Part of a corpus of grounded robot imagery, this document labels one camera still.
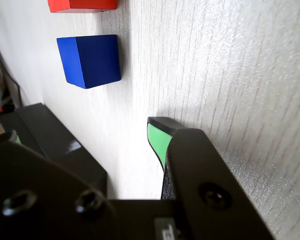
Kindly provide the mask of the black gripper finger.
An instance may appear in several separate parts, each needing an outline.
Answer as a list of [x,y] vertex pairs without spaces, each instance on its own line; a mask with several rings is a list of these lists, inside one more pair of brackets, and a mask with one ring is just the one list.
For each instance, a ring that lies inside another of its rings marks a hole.
[[0,240],[118,240],[117,217],[98,190],[0,134]]
[[150,116],[147,139],[163,169],[161,198],[176,201],[177,225],[186,239],[273,239],[203,130]]

